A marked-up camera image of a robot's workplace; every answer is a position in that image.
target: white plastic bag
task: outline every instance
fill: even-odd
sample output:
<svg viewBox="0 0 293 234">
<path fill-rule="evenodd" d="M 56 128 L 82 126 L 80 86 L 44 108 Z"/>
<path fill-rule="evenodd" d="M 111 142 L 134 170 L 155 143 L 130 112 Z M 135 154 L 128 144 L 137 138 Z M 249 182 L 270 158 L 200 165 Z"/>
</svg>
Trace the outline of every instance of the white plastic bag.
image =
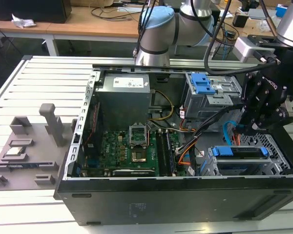
<svg viewBox="0 0 293 234">
<path fill-rule="evenodd" d="M 12 14 L 12 23 L 19 28 L 36 26 L 32 19 L 20 19 Z"/>
<path fill-rule="evenodd" d="M 272 16 L 272 21 L 275 24 L 275 27 L 278 27 L 281 19 L 278 18 L 276 15 Z M 269 32 L 270 28 L 267 24 L 267 21 L 265 19 L 261 19 L 260 22 L 257 23 L 257 27 L 261 32 Z"/>
</svg>

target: gray 3d printed holder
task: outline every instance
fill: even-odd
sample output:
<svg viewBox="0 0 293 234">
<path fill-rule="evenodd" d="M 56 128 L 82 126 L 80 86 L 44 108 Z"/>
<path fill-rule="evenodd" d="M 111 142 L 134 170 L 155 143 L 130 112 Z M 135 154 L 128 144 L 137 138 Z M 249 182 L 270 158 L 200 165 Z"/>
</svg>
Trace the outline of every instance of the gray 3d printed holder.
<svg viewBox="0 0 293 234">
<path fill-rule="evenodd" d="M 45 124 L 14 117 L 12 134 L 0 153 L 0 190 L 54 189 L 59 167 L 72 140 L 72 126 L 54 115 L 52 103 L 39 113 Z"/>
</svg>

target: metal slotted table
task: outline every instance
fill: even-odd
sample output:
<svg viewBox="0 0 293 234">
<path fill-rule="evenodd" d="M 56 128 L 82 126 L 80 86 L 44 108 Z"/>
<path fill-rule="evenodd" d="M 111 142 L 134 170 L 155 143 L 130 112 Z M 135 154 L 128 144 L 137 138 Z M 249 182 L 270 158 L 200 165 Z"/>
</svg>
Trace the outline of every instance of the metal slotted table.
<svg viewBox="0 0 293 234">
<path fill-rule="evenodd" d="M 22 60 L 0 89 L 0 152 L 14 116 L 45 123 L 42 103 L 54 103 L 63 123 L 76 118 L 92 64 L 133 64 L 131 58 L 32 57 Z M 201 60 L 171 60 L 172 65 L 203 69 Z M 254 64 L 210 62 L 212 68 L 237 69 Z M 285 127 L 293 139 L 293 124 Z M 0 233 L 293 233 L 293 202 L 261 221 L 80 227 L 54 190 L 0 191 Z"/>
</svg>

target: gray floor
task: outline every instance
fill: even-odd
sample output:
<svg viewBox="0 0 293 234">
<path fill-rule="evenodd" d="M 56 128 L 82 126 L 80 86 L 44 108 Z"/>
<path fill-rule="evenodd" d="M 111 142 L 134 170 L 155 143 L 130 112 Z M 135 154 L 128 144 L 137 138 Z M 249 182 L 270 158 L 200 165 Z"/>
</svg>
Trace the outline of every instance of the gray floor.
<svg viewBox="0 0 293 234">
<path fill-rule="evenodd" d="M 14 67 L 19 63 L 22 55 L 10 45 L 10 42 L 6 39 L 3 41 L 3 47 L 0 48 L 0 87 L 9 77 L 14 70 Z M 42 50 L 41 39 L 13 39 L 15 46 L 24 55 L 40 55 L 48 56 L 47 51 Z M 89 44 L 87 41 L 72 41 L 75 51 L 70 51 L 70 46 L 66 40 L 57 40 L 59 53 L 61 56 L 91 56 L 91 57 L 119 57 L 129 58 L 132 57 L 132 51 L 135 47 L 135 43 L 123 43 L 123 42 L 91 42 L 91 51 L 89 50 Z M 185 47 L 181 46 L 178 48 L 179 55 L 174 55 L 174 47 L 172 46 L 169 50 L 170 58 L 180 59 L 203 59 L 206 47 Z M 216 60 L 222 60 L 222 55 L 216 55 Z M 236 60 L 235 56 L 230 53 L 228 60 Z"/>
</svg>

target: motherboard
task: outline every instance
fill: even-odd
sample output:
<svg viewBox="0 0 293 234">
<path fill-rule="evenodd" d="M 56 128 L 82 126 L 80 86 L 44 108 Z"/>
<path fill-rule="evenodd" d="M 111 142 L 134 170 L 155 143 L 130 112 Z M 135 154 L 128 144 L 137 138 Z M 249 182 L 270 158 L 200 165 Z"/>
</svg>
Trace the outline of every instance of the motherboard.
<svg viewBox="0 0 293 234">
<path fill-rule="evenodd" d="M 139 131 L 133 134 L 130 130 L 104 131 L 100 155 L 86 155 L 83 171 L 91 177 L 132 176 L 135 173 L 168 176 L 175 173 L 174 151 L 180 146 L 178 133 L 147 131 L 146 139 L 144 136 Z M 134 142 L 146 140 L 146 144 L 133 146 L 130 138 Z"/>
</svg>

